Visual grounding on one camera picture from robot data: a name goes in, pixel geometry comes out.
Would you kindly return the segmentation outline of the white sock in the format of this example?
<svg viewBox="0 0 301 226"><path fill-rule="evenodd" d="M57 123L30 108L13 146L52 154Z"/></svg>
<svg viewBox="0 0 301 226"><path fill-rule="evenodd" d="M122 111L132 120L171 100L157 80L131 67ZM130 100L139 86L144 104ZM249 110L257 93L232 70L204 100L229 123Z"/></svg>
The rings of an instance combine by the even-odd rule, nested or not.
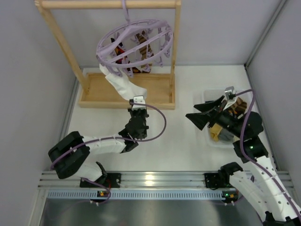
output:
<svg viewBox="0 0 301 226"><path fill-rule="evenodd" d="M130 100L136 96L143 96L144 99L147 98L147 89L133 84L124 73L121 73L121 76L117 76L101 64L99 64L99 69L105 75L105 79L123 99Z"/></svg>

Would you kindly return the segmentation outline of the purple round clip hanger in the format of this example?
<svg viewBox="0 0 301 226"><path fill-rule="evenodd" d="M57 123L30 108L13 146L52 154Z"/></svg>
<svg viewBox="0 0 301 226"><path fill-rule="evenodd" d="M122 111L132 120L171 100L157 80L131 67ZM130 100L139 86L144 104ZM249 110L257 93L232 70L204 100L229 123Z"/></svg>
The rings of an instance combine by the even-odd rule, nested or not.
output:
<svg viewBox="0 0 301 226"><path fill-rule="evenodd" d="M126 23L107 33L98 42L96 47L96 59L102 66L105 66L111 73L121 76L124 73L128 77L133 77L137 73L128 72L127 68L136 67L141 73L142 65L152 63L152 65L163 66L162 57L171 55L174 34L170 24L163 19L141 19L133 21L129 17L126 2L122 1L123 13ZM146 31L148 40L139 44L136 34ZM115 53L115 48L119 43L123 43L125 52L119 56ZM150 44L153 56L145 60L141 59L139 49Z"/></svg>

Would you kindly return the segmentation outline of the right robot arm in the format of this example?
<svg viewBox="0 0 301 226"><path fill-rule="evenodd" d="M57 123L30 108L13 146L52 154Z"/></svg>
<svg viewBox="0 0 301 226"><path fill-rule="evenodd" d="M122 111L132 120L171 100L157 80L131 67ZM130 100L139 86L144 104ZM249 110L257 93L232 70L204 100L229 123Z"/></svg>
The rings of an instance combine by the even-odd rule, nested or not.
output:
<svg viewBox="0 0 301 226"><path fill-rule="evenodd" d="M219 177L223 185L230 185L243 195L263 225L299 226L301 208L283 185L259 138L263 125L261 116L252 111L255 100L247 111L238 114L228 104L236 96L221 96L215 101L194 105L198 113L185 116L199 130L217 124L239 138L233 147L242 164L231 162L221 166Z"/></svg>

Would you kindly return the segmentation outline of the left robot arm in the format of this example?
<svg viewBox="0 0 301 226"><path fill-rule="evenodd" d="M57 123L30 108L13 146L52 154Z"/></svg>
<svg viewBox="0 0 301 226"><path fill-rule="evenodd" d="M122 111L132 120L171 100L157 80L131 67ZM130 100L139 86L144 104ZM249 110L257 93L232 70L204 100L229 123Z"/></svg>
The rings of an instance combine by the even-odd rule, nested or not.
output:
<svg viewBox="0 0 301 226"><path fill-rule="evenodd" d="M149 126L146 118L149 117L146 108L128 109L130 120L125 128L118 133L122 139L105 139L84 137L78 131L73 131L52 147L48 156L54 164L59 179L71 176L86 178L90 181L104 184L107 172L96 159L106 153L127 153L138 146L136 139L147 137Z"/></svg>

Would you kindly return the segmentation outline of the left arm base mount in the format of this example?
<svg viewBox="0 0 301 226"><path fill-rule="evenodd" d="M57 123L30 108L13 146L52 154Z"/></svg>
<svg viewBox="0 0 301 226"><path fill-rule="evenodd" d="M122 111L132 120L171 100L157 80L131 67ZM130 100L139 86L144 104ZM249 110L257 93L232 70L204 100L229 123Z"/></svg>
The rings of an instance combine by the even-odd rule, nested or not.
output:
<svg viewBox="0 0 301 226"><path fill-rule="evenodd" d="M108 173L106 179L99 179L96 181L96 183L103 185L108 190L111 190L112 188L120 188L120 182L121 173ZM80 180L79 186L81 188L100 188L99 186L91 184L90 182L87 182L83 179ZM91 199L90 201L96 204L100 204L107 202L108 198L110 198L110 194L104 189L103 191L97 191L97 199Z"/></svg>

